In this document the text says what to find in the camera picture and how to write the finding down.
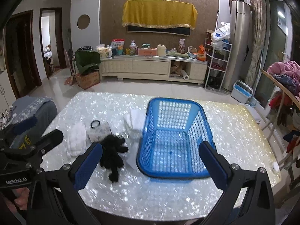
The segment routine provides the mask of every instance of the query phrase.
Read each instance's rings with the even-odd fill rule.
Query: glass door
[[[267,30],[262,53],[262,68],[267,70],[274,62],[282,62],[284,53],[290,55],[292,48],[292,18],[283,0],[266,0]],[[269,112],[268,102],[275,88],[271,80],[261,75],[254,97]]]

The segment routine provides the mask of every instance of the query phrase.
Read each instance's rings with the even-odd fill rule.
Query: stuffed animal
[[[103,149],[100,166],[111,169],[112,172],[109,175],[109,180],[112,182],[119,181],[118,168],[124,166],[124,162],[118,154],[118,152],[125,153],[128,151],[128,147],[123,146],[124,143],[124,138],[119,138],[112,134],[106,136],[105,139],[100,142]]]

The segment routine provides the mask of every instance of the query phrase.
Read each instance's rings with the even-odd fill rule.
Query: person's hand
[[[17,212],[17,207],[20,208],[20,210],[27,210],[27,202],[28,202],[28,196],[29,196],[29,189],[28,188],[19,188],[15,190],[20,196],[15,199],[15,204],[12,203],[9,199],[6,197],[3,197],[7,207],[12,213]]]

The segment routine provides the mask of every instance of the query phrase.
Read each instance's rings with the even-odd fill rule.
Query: door frame
[[[282,1],[284,3],[284,10],[286,12],[286,26],[288,27],[288,35],[287,35],[287,39],[285,42],[285,53],[287,55],[291,56],[292,46],[293,46],[293,24],[292,24],[291,10],[283,0],[276,0],[276,1]],[[262,64],[260,67],[261,69],[263,69],[263,67],[265,65],[268,48],[269,48],[269,42],[270,42],[270,32],[271,32],[270,0],[266,0],[266,8],[267,8],[267,27],[266,27],[265,43],[264,43],[264,47],[263,47],[263,51],[262,51]],[[261,75],[262,75],[262,73],[261,73],[261,71],[259,71],[259,76],[258,76],[257,82],[259,82]],[[278,87],[274,86],[272,95],[277,90],[278,90]],[[267,105],[266,107],[263,107],[257,100],[256,100],[256,102],[257,102],[256,106],[257,106],[258,111],[264,117],[266,117],[270,111],[269,105]]]
[[[41,86],[42,81],[41,81],[41,78],[40,78],[40,74],[38,72],[38,66],[37,66],[37,62],[36,62],[36,59],[35,59],[35,51],[34,51],[34,47],[33,47],[33,35],[32,35],[33,10],[24,11],[24,12],[21,12],[21,13],[16,13],[16,14],[10,16],[9,20],[13,19],[15,17],[18,17],[18,16],[25,15],[25,14],[30,14],[30,47],[31,47],[31,59],[32,59],[32,62],[33,62],[33,68],[34,68],[34,73],[35,73],[34,78],[36,80],[35,83],[36,83],[37,86]],[[9,68],[9,64],[8,64],[8,58],[7,58],[6,26],[3,29],[3,51],[4,51],[5,67],[6,67],[6,70],[7,70],[8,78],[9,78],[9,81],[10,81],[10,84],[11,84],[11,88],[13,89],[13,93],[14,93],[16,99],[18,99],[18,98],[20,98],[20,94],[19,94],[19,91],[17,89],[15,79],[14,79],[12,73],[10,72],[10,68]]]
[[[57,20],[56,16],[55,16],[56,47],[62,48],[62,50],[57,50],[59,66],[60,66],[60,68],[66,68],[67,63],[66,63],[66,59],[65,59],[64,43],[63,43],[63,39],[62,39],[62,8],[61,7],[48,7],[48,8],[40,9],[40,23],[39,23],[39,26],[40,26],[40,48],[41,48],[41,52],[42,52],[44,66],[45,66],[45,57],[44,57],[44,48],[43,48],[43,41],[42,41],[42,13],[43,13],[43,11],[48,11],[48,10],[55,11],[55,15],[56,15],[56,13],[58,13],[60,15],[59,20]]]

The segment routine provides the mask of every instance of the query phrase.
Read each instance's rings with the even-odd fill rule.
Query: doorway
[[[33,10],[12,15],[4,29],[5,64],[16,98],[42,85],[33,49],[32,17]]]
[[[293,26],[289,7],[283,0],[266,0],[267,31],[262,54],[262,68],[267,70],[275,62],[282,62],[284,55],[291,55]],[[263,107],[263,115],[269,113],[269,99],[276,87],[266,76],[260,75],[255,91],[255,99]]]
[[[47,78],[66,68],[62,39],[62,8],[40,9],[40,45]]]

